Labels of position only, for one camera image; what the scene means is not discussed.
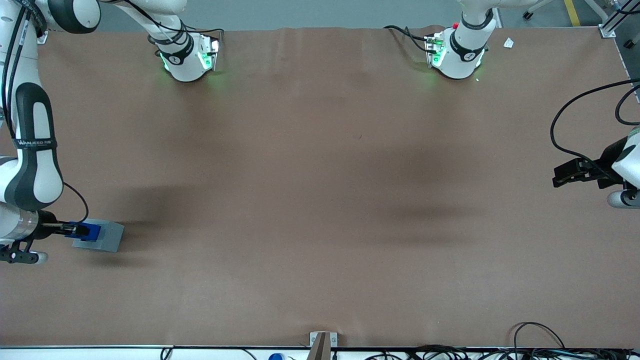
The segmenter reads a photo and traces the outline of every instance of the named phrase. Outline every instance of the black band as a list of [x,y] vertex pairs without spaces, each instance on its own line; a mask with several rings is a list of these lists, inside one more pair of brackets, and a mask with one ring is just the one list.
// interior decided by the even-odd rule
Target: black band
[[186,46],[177,53],[171,54],[164,51],[160,51],[160,53],[163,55],[163,58],[172,65],[182,65],[182,63],[184,63],[184,59],[186,59],[193,50],[193,37],[189,34],[187,34],[187,41]]
[[180,40],[182,34],[187,34],[187,36],[189,36],[189,34],[185,32],[186,30],[187,28],[184,27],[184,23],[182,22],[182,20],[180,20],[180,31],[178,31],[171,39],[156,39],[154,37],[152,37],[152,39],[154,39],[156,45],[175,44],[178,40]]
[[47,19],[45,19],[44,15],[42,14],[42,11],[40,11],[40,8],[36,5],[35,0],[13,0],[13,1],[16,2],[18,5],[23,6],[25,9],[27,9],[28,12],[31,13],[31,21],[33,21],[38,37],[41,37],[44,34],[44,32],[47,30]]
[[464,61],[465,63],[474,61],[478,57],[478,55],[482,53],[482,51],[484,50],[484,46],[486,45],[485,43],[481,48],[475,50],[467,49],[466,47],[460,45],[456,40],[456,30],[451,33],[451,38],[449,39],[449,41],[451,43],[451,49],[456,54],[458,54],[460,56],[460,60]]
[[9,161],[13,161],[13,160],[17,160],[18,158],[12,158],[11,156],[5,156],[3,158],[0,158],[0,165],[4,165],[6,163],[8,163]]
[[29,149],[34,151],[50,150],[58,147],[56,138],[48,139],[13,139],[13,146],[18,149]]
[[486,18],[484,19],[484,22],[480,25],[473,25],[473,24],[469,24],[468,22],[465,21],[465,17],[464,15],[462,16],[462,25],[467,28],[467,29],[471,29],[471,30],[482,30],[484,28],[486,28],[487,25],[489,25],[489,23],[491,22],[491,20],[493,20],[493,10],[489,9],[487,10],[486,14],[485,14]]
[[[99,7],[98,9],[100,18],[102,18],[102,10]],[[100,20],[98,20],[98,24],[92,28],[82,25],[74,12],[74,0],[49,0],[49,10],[53,19],[67,33],[88,34],[93,32],[100,24]]]
[[[44,105],[46,109],[47,120],[49,121],[48,139],[38,139],[35,134],[35,118],[34,106],[36,103]],[[56,154],[55,138],[56,133],[53,127],[53,115],[51,111],[51,101],[44,89],[34,83],[22,83],[15,90],[15,106],[18,115],[18,124],[20,136],[22,139],[16,139],[24,143],[18,143],[18,146],[24,147],[18,151],[22,154],[22,163],[20,169],[13,179],[9,182],[4,190],[4,199],[7,204],[17,206],[27,211],[36,211],[51,205],[53,201],[48,203],[40,202],[33,193],[36,174],[38,172],[38,151],[45,148],[50,149],[53,157],[53,165],[62,178],[60,167],[58,166],[58,155]]]

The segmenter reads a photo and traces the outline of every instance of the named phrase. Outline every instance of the cable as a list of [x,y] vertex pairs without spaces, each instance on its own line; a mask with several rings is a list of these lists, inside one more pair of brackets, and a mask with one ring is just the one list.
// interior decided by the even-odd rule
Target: cable
[[246,352],[247,354],[249,354],[249,356],[251,356],[253,358],[253,360],[258,360],[252,353],[249,352],[249,350],[247,349],[241,349],[242,351]]
[[637,15],[637,14],[640,13],[640,10],[634,10],[634,11],[631,11],[631,12],[626,12],[625,10],[619,9],[619,10],[616,10],[616,12],[617,13],[621,13],[622,15]]
[[394,355],[394,354],[388,354],[387,352],[383,352],[383,353],[382,353],[382,354],[380,354],[380,355],[373,355],[373,356],[369,356],[369,357],[368,357],[368,358],[366,358],[365,360],[375,360],[377,357],[381,357],[381,356],[384,356],[385,358],[386,358],[386,357],[391,357],[391,358],[393,358],[393,359],[395,359],[395,360],[404,360],[402,357],[399,357],[399,356]]
[[149,15],[145,10],[140,8],[138,5],[132,3],[131,0],[124,0],[124,2],[129,4],[137,12],[141,13],[142,16],[146,17],[147,19],[149,19],[151,22],[153,22],[156,26],[158,26],[160,28],[164,28],[164,29],[171,30],[171,31],[176,31],[176,32],[183,31],[185,33],[198,33],[198,34],[213,33],[213,32],[216,32],[216,31],[220,32],[221,34],[224,34],[224,32],[225,32],[224,29],[220,29],[220,28],[218,28],[218,29],[196,29],[193,26],[187,26],[187,25],[184,25],[184,27],[188,28],[188,29],[191,29],[191,30],[169,28],[168,26],[162,25],[160,22],[158,22],[155,19],[153,19],[151,17],[151,15]]
[[[20,41],[18,43],[18,49],[15,52],[15,60],[13,61],[13,67],[11,69],[11,76],[9,76],[9,94],[7,97],[7,104],[9,104],[9,108],[7,109],[7,114],[9,119],[12,118],[11,114],[11,99],[13,96],[13,80],[15,79],[15,73],[18,70],[18,62],[20,61],[20,55],[22,54],[22,48],[24,47],[24,37],[26,36],[27,29],[29,27],[29,19],[31,18],[31,12],[28,12],[24,18],[24,25],[22,27],[22,34],[20,34]],[[10,129],[10,133],[12,135],[12,139],[15,139],[15,131],[13,130],[13,122],[11,121],[12,126]]]
[[4,67],[2,71],[2,109],[4,120],[6,121],[7,129],[11,134],[11,138],[15,138],[15,131],[13,130],[13,122],[10,116],[10,108],[11,104],[7,106],[7,75],[9,73],[9,63],[11,62],[11,53],[13,52],[13,46],[15,45],[15,39],[18,36],[18,31],[20,30],[20,25],[22,23],[22,17],[24,16],[25,9],[24,7],[20,8],[20,12],[18,13],[18,17],[15,20],[15,25],[13,26],[13,33],[11,34],[11,40],[9,41],[9,46],[6,50],[6,56],[4,57]]
[[84,222],[86,220],[86,218],[89,217],[89,205],[86,203],[86,200],[84,199],[82,194],[79,191],[77,191],[73,186],[71,186],[71,185],[69,185],[67,183],[64,183],[64,182],[63,182],[63,184],[67,188],[71,189],[71,191],[76,193],[76,195],[78,195],[78,197],[80,198],[80,200],[82,200],[82,203],[84,204],[84,217],[82,218],[82,220],[76,222],[76,224],[80,224],[81,222]]
[[400,31],[402,34],[404,34],[406,37],[413,37],[413,38],[414,38],[414,39],[416,39],[416,40],[424,40],[424,38],[421,38],[421,37],[418,37],[418,36],[413,35],[413,34],[411,34],[411,33],[408,33],[408,32],[406,32],[404,29],[402,29],[402,28],[400,28],[400,27],[398,27],[398,26],[395,26],[395,25],[387,25],[387,26],[385,26],[383,29],[393,29],[393,30],[397,30],[397,31]]
[[558,334],[556,334],[556,332],[555,332],[555,331],[551,330],[551,328],[550,328],[550,327],[548,327],[548,326],[546,326],[546,325],[544,325],[544,324],[542,324],[542,323],[539,323],[539,322],[524,322],[524,323],[522,323],[522,324],[521,324],[521,325],[516,329],[516,331],[513,333],[513,348],[514,348],[514,349],[517,349],[517,348],[518,348],[518,333],[520,332],[520,330],[522,330],[522,328],[523,328],[523,327],[525,327],[525,326],[527,326],[527,325],[535,325],[535,326],[542,327],[542,328],[544,328],[544,329],[546,329],[546,330],[550,331],[550,332],[551,332],[551,333],[556,337],[556,339],[557,339],[557,340],[558,340],[558,342],[560,343],[560,346],[561,346],[562,348],[566,348],[566,347],[565,347],[565,345],[564,345],[564,342],[562,341],[562,339],[560,338],[560,336],[558,336]]
[[622,120],[622,118],[620,117],[620,108],[622,108],[622,104],[625,103],[625,101],[627,101],[627,99],[629,98],[629,96],[631,96],[631,94],[635,93],[636,90],[640,89],[640,85],[636,85],[634,86],[631,90],[629,90],[623,97],[622,99],[620,99],[620,101],[618,101],[618,105],[616,105],[616,120],[623,125],[630,125],[630,126],[638,126],[640,125],[640,122],[628,122],[628,121],[624,121]]
[[573,99],[569,100],[557,112],[556,117],[554,117],[554,120],[551,122],[550,135],[551,135],[551,142],[554,144],[554,147],[556,147],[556,149],[558,149],[558,150],[560,150],[562,152],[565,152],[565,153],[573,155],[573,156],[577,156],[577,157],[583,159],[584,161],[587,161],[593,168],[595,168],[598,171],[600,171],[601,173],[605,174],[610,179],[616,179],[618,176],[612,176],[610,173],[608,173],[602,167],[600,167],[598,164],[596,164],[593,160],[591,160],[588,156],[583,155],[583,154],[581,154],[579,152],[576,152],[576,151],[565,149],[564,147],[561,147],[560,145],[558,145],[558,143],[556,142],[556,134],[555,134],[556,123],[557,123],[558,119],[560,119],[560,115],[562,115],[562,113],[565,111],[565,109],[567,109],[569,107],[569,105],[573,104],[575,101],[579,100],[580,98],[585,97],[585,96],[587,96],[589,94],[593,94],[595,92],[606,90],[608,88],[613,88],[613,87],[616,87],[616,86],[625,85],[625,84],[631,84],[631,83],[636,83],[636,82],[640,82],[640,78],[630,79],[630,80],[625,80],[625,81],[619,81],[617,83],[611,83],[611,84],[608,84],[608,85],[599,86],[597,88],[594,88],[594,89],[588,90],[586,92],[583,92],[582,94],[580,94],[580,95],[574,97]]
[[162,351],[160,351],[160,360],[168,360],[172,352],[173,348],[163,348]]
[[424,41],[424,38],[418,37],[414,34],[411,33],[411,31],[409,30],[409,27],[406,26],[404,28],[404,30],[402,30],[401,28],[395,26],[395,25],[387,25],[385,26],[383,29],[389,29],[389,30],[398,30],[400,31],[400,33],[402,33],[404,36],[409,37],[411,39],[411,41],[413,42],[413,44],[420,50],[424,51],[425,53],[429,53],[429,54],[436,54],[437,52],[434,50],[427,50],[426,48],[420,46],[420,44],[418,44],[418,42],[416,40],[421,40]]

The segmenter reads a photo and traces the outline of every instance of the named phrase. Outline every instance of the floor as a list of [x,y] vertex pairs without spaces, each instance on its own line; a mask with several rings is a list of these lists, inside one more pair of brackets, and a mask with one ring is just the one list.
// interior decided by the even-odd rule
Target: floor
[[[271,30],[279,28],[382,28],[389,24],[423,28],[430,24],[447,25],[460,20],[460,6],[453,0],[273,0],[217,1],[189,0],[181,19],[200,28],[231,31]],[[595,26],[600,18],[583,0],[573,0],[580,25]],[[128,16],[108,4],[102,5],[99,31],[142,31]],[[546,28],[571,26],[564,1],[536,11],[524,20],[524,8],[501,9],[505,28]],[[628,17],[616,31],[618,47],[632,78],[640,77],[640,46],[622,47],[640,31],[640,17]]]

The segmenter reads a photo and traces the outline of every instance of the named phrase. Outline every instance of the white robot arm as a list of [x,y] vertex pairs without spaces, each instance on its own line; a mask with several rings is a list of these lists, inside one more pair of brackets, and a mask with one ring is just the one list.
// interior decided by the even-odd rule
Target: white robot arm
[[[496,27],[492,8],[529,6],[538,0],[457,0],[462,20],[426,39],[428,63],[453,79],[469,77],[480,66],[486,42]],[[640,126],[628,137],[608,146],[596,166],[577,158],[554,169],[554,187],[576,181],[597,180],[600,188],[622,185],[607,201],[620,209],[640,209]]]
[[447,28],[427,39],[429,65],[452,79],[469,77],[485,52],[487,40],[496,27],[493,8],[528,6],[538,0],[457,0],[462,20],[457,28]]
[[[103,0],[129,14],[149,33],[164,67],[179,81],[194,81],[214,66],[218,40],[188,31],[177,14],[186,0]],[[90,33],[100,22],[97,0],[0,0],[0,120],[7,123],[17,157],[0,155],[0,260],[42,263],[33,240],[53,233],[82,235],[86,224],[59,222],[43,209],[60,197],[51,102],[38,75],[37,38],[46,30]]]

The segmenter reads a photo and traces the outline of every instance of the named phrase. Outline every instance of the table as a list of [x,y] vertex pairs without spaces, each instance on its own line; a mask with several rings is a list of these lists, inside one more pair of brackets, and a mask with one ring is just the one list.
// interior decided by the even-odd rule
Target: table
[[[454,81],[388,30],[230,32],[219,73],[178,83],[139,33],[52,34],[60,167],[125,238],[101,254],[51,237],[46,265],[0,264],[0,342],[509,345],[537,321],[570,347],[632,346],[638,213],[594,183],[554,189],[571,157],[548,137],[568,99],[627,78],[615,43],[499,29],[490,45]],[[571,107],[558,141],[597,158],[630,131],[613,117],[627,90]],[[51,211],[83,208],[67,191]]]

